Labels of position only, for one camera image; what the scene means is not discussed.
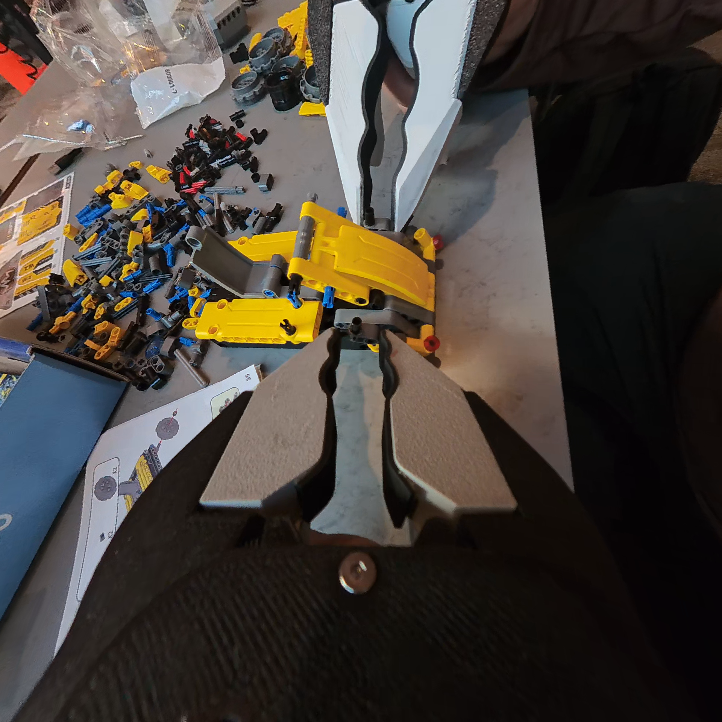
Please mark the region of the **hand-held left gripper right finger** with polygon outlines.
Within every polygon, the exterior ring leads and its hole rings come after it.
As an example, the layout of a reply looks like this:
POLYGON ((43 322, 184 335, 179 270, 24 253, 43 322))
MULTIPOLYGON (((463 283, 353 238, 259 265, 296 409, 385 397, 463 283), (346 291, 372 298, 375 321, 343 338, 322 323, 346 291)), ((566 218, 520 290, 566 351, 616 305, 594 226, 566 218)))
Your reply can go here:
POLYGON ((462 388, 387 330, 380 368, 384 500, 394 527, 514 512, 517 500, 462 388))

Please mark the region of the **person's right hand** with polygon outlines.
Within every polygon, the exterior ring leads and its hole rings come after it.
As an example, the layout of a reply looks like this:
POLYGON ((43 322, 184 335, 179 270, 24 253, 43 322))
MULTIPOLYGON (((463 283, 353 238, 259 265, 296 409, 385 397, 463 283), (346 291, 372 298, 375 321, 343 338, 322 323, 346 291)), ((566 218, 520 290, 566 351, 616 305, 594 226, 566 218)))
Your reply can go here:
POLYGON ((395 99, 397 105, 406 112, 414 99, 415 81, 394 53, 388 58, 384 88, 395 99))

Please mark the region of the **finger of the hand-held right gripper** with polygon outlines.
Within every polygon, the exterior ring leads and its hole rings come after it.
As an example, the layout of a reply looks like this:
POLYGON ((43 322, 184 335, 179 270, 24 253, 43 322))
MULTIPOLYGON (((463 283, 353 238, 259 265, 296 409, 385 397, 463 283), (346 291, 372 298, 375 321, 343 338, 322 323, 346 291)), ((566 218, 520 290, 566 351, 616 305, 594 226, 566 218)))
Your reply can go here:
POLYGON ((458 97, 476 1, 393 3, 393 48, 416 83, 402 121, 402 164, 393 176, 393 220, 415 212, 458 120, 458 97))
POLYGON ((383 144, 377 109, 391 46, 372 2, 336 3, 331 19, 329 130, 347 209, 361 223, 371 207, 372 160, 383 144))

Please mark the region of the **instruction booklet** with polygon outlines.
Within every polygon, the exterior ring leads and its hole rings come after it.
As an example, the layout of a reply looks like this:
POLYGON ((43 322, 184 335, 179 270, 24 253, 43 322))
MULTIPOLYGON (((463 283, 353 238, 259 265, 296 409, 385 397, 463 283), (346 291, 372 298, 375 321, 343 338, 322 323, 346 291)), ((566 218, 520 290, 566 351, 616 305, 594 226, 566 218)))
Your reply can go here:
POLYGON ((180 450, 242 392, 254 390, 263 376, 261 366, 248 366, 101 435, 86 463, 77 548, 55 654, 105 550, 141 493, 180 450))

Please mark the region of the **pile of loose brick pieces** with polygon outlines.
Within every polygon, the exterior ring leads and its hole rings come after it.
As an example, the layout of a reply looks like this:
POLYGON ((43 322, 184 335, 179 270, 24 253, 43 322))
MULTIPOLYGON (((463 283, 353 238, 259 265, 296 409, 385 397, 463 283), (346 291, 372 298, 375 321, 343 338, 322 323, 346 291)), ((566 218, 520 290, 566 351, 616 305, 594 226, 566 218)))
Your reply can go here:
POLYGON ((139 391, 167 384, 178 361, 197 372, 209 342, 194 331, 203 306, 220 283, 191 260, 202 242, 192 231, 235 232, 273 228, 271 215, 221 201, 245 189, 217 183, 239 165, 258 184, 255 146, 266 129, 243 130, 244 111, 225 126, 211 115, 185 130, 164 167, 146 165, 149 176, 173 185, 176 196, 159 198, 140 185, 140 162, 124 169, 109 165, 105 182, 67 225, 64 237, 77 245, 60 273, 44 281, 27 326, 42 344, 62 344, 65 354, 122 375, 139 391))

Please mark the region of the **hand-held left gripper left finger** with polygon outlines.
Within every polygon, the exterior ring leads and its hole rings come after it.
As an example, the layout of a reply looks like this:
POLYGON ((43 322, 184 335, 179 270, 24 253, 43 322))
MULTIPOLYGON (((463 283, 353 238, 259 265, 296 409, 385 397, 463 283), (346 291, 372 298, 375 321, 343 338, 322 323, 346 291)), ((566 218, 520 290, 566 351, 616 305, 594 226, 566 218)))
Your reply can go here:
POLYGON ((200 497, 204 508, 310 522, 328 505, 336 484, 339 360, 340 333, 329 329, 256 387, 200 497))

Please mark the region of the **yellow printed leaflet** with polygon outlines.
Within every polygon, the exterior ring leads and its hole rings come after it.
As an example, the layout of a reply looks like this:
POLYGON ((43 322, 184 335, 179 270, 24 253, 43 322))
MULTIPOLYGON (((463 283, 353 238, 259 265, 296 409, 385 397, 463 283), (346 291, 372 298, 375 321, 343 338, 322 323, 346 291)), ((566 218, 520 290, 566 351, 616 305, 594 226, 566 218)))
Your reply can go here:
POLYGON ((1 316, 30 304, 64 262, 74 173, 1 212, 1 316))

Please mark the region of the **crumpled clear plastic bags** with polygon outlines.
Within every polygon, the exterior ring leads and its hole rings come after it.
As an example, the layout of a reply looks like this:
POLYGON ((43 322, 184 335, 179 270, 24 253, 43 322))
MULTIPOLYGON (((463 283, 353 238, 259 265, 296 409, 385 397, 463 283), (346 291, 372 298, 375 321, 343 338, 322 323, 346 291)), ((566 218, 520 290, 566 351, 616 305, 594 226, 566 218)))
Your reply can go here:
POLYGON ((121 146, 225 78, 205 2, 33 2, 30 15, 62 77, 41 78, 2 131, 16 159, 121 146))

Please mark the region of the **person's right forearm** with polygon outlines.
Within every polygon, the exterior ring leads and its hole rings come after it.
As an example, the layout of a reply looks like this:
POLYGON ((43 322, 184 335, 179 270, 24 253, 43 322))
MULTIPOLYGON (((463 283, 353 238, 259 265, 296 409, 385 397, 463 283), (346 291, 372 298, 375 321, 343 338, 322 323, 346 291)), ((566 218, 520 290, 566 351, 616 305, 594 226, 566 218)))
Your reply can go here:
POLYGON ((472 86, 569 84, 664 58, 721 28, 720 1, 514 1, 472 86))

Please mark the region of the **black and yellow brick assembly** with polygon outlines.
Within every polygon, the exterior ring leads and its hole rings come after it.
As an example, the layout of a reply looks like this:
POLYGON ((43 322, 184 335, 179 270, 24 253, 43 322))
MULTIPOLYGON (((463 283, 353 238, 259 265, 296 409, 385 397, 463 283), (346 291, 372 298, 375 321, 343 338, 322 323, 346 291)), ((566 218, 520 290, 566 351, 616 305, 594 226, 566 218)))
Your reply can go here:
POLYGON ((399 314, 410 307, 397 300, 386 301, 384 296, 371 309, 339 300, 327 308, 322 294, 301 287, 302 305, 294 308, 287 299, 286 273, 296 233, 228 242, 209 228, 188 232, 191 264, 214 285, 214 292, 198 297, 192 307, 198 338, 221 345, 302 345, 331 327, 352 343, 376 350, 382 329, 395 332, 406 343, 402 331, 411 331, 413 338, 418 335, 419 325, 399 314))

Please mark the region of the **blue cardboard box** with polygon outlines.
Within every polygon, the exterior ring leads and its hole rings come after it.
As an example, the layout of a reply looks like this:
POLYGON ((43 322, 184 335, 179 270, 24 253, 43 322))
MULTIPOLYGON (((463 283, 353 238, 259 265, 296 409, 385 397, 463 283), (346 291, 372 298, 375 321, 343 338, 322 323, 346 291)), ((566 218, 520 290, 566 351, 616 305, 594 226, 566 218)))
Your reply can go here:
POLYGON ((11 604, 119 399, 126 378, 2 338, 24 368, 1 408, 1 615, 11 604))

